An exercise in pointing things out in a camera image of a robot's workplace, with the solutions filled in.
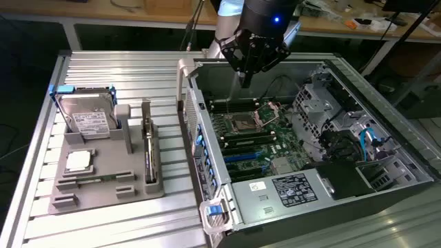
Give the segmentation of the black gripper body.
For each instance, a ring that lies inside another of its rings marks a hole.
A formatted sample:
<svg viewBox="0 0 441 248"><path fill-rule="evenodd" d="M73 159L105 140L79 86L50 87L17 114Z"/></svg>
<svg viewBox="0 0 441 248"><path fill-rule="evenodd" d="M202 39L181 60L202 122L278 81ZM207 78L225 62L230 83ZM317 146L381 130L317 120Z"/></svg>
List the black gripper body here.
<svg viewBox="0 0 441 248"><path fill-rule="evenodd" d="M238 31L250 32L251 43L283 42L289 49L298 32L297 5L298 1L245 1Z"/></svg>

